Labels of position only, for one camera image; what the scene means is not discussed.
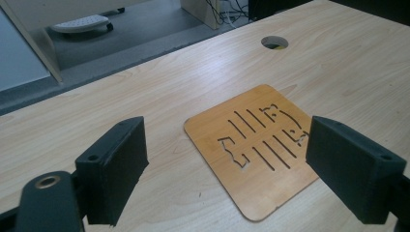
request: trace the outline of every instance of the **wooden plate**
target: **wooden plate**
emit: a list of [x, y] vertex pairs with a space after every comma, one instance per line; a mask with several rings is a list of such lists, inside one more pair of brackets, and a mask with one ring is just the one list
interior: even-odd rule
[[310, 121], [260, 85], [189, 118], [185, 131], [242, 214], [259, 221], [317, 179], [306, 164]]

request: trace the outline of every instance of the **wood grain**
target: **wood grain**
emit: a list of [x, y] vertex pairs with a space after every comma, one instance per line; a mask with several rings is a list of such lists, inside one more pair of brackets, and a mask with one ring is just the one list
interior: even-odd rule
[[[262, 46], [272, 35], [289, 46]], [[393, 231], [394, 216], [362, 225], [320, 180], [263, 221], [244, 219], [183, 125], [268, 84], [307, 115], [341, 121], [409, 160], [409, 38], [407, 26], [312, 1], [3, 115], [0, 211], [32, 178], [73, 171], [109, 128], [143, 115], [150, 165], [117, 227], [87, 231]]]
[[185, 131], [241, 213], [259, 221], [317, 179], [310, 117], [268, 85], [195, 115]]

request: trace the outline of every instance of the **laser-cut wooden panel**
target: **laser-cut wooden panel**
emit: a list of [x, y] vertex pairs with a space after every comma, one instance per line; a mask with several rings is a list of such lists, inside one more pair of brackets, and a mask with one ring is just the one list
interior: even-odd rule
[[243, 215], [262, 220], [317, 179], [306, 164], [310, 117], [260, 85], [185, 123]]

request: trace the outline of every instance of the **desk surface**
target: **desk surface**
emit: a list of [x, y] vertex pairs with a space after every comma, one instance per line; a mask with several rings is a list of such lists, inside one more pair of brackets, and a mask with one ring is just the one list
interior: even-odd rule
[[[283, 50], [266, 36], [289, 41]], [[87, 231], [393, 231], [362, 225], [318, 180], [246, 220], [184, 132], [185, 121], [259, 84], [410, 159], [410, 29], [318, 0], [0, 117], [0, 211], [117, 122], [143, 115], [150, 165], [120, 221]]]

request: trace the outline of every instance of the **gray floor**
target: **gray floor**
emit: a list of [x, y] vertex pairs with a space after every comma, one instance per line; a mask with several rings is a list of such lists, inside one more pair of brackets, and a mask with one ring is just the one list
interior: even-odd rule
[[[48, 29], [64, 82], [50, 76], [0, 92], [0, 115], [234, 29], [223, 24], [212, 30], [181, 9], [179, 0], [151, 0], [128, 7], [123, 14], [104, 15], [114, 25], [108, 33], [101, 28], [65, 38]], [[248, 23], [241, 17], [234, 25]]]

